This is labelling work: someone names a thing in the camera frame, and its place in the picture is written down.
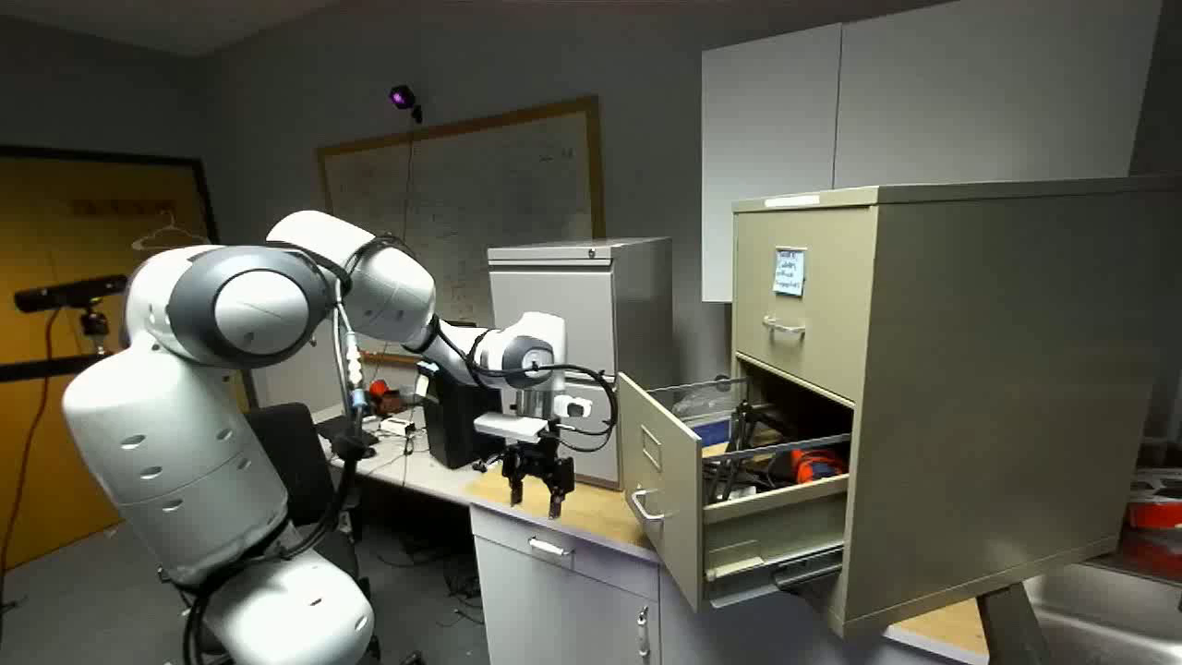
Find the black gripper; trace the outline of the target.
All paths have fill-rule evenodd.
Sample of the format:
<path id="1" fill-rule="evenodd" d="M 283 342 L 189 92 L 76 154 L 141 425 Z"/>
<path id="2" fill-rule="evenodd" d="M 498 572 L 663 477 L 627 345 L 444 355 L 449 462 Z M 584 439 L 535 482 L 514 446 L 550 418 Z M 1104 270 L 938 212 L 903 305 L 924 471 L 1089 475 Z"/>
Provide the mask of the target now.
<path id="1" fill-rule="evenodd" d="M 561 425 L 545 418 L 515 418 L 504 435 L 501 475 L 510 477 L 510 507 L 525 499 L 525 477 L 568 486 L 571 462 L 558 454 Z M 561 516 L 566 493 L 550 487 L 550 516 Z"/>

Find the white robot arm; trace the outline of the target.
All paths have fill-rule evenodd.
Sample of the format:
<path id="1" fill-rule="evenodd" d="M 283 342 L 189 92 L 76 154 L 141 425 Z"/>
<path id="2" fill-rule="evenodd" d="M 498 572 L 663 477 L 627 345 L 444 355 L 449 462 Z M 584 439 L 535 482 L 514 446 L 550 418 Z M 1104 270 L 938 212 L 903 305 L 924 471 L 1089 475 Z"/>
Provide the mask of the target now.
<path id="1" fill-rule="evenodd" d="M 323 212 L 283 215 L 257 244 L 189 244 L 141 263 L 129 345 L 61 388 L 65 430 L 120 523 L 189 599 L 183 640 L 233 665 L 359 665 L 371 606 L 289 516 L 289 487 L 230 369 L 292 358 L 337 332 L 343 398 L 361 398 L 361 337 L 390 342 L 470 388 L 545 388 L 566 323 L 526 312 L 504 330 L 436 313 L 432 275 Z"/>

